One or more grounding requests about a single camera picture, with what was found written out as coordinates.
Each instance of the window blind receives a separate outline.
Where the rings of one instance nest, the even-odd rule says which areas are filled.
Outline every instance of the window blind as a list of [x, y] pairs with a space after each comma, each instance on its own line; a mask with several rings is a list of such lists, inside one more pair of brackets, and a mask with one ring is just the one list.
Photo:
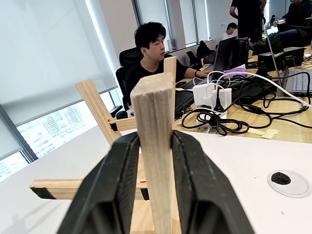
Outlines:
[[167, 32], [164, 44], [165, 50], [169, 51], [167, 40], [170, 40], [169, 23], [167, 20], [166, 5], [164, 0], [136, 0], [141, 23], [159, 22]]
[[185, 43], [196, 42], [196, 30], [192, 0], [180, 0]]
[[16, 125], [80, 101], [77, 82], [116, 88], [84, 0], [3, 0], [0, 28], [0, 103]]
[[208, 40], [208, 15], [206, 0], [195, 0], [198, 40]]

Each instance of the computer monitor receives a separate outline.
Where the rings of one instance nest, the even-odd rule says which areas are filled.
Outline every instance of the computer monitor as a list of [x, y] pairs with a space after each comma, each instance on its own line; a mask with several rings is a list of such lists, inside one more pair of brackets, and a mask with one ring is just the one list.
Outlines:
[[[229, 70], [232, 64], [233, 43], [237, 37], [228, 38], [219, 42], [214, 62], [214, 71]], [[214, 73], [212, 79], [219, 79], [221, 74]]]

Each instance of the black shirt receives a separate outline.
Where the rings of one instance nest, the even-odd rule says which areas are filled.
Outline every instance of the black shirt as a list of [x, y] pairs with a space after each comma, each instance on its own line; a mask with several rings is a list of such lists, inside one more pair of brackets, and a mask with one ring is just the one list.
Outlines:
[[[179, 62], [179, 60], [176, 60], [176, 78], [175, 78], [176, 82], [184, 79], [185, 72], [188, 68], [189, 67], [187, 66], [183, 66]], [[128, 100], [130, 100], [131, 91], [141, 78], [156, 75], [163, 72], [164, 72], [164, 60], [159, 63], [158, 68], [154, 72], [149, 72], [146, 69], [144, 69], [140, 62], [138, 62], [132, 68], [130, 68], [130, 70], [126, 74], [126, 83], [125, 83], [126, 91], [128, 93], [127, 97]]]
[[293, 1], [288, 9], [288, 13], [283, 16], [286, 19], [286, 23], [292, 25], [302, 25], [304, 17], [304, 9], [301, 1]]
[[252, 25], [261, 19], [260, 0], [233, 0], [232, 5], [238, 11], [238, 26]]

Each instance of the man's hand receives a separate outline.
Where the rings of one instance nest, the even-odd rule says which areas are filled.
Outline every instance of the man's hand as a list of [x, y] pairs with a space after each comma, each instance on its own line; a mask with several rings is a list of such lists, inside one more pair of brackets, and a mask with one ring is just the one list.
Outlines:
[[210, 72], [212, 72], [212, 70], [198, 71], [196, 75], [201, 78], [206, 78]]

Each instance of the black laptop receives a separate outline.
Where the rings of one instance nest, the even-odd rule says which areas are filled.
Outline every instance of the black laptop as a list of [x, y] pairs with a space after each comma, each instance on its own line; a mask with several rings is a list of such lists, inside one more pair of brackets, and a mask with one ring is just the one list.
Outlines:
[[187, 105], [194, 103], [193, 92], [191, 91], [175, 91], [175, 119], [176, 116], [182, 112]]
[[[215, 62], [214, 64], [208, 66], [205, 70], [214, 70], [214, 71], [226, 71], [229, 70], [232, 63], [232, 51], [233, 51], [233, 41], [237, 37], [228, 38], [219, 42]], [[222, 74], [214, 73], [210, 79], [219, 79]], [[195, 84], [204, 84], [207, 82], [207, 78], [195, 79]], [[182, 86], [182, 89], [193, 89], [194, 82], [190, 81]]]

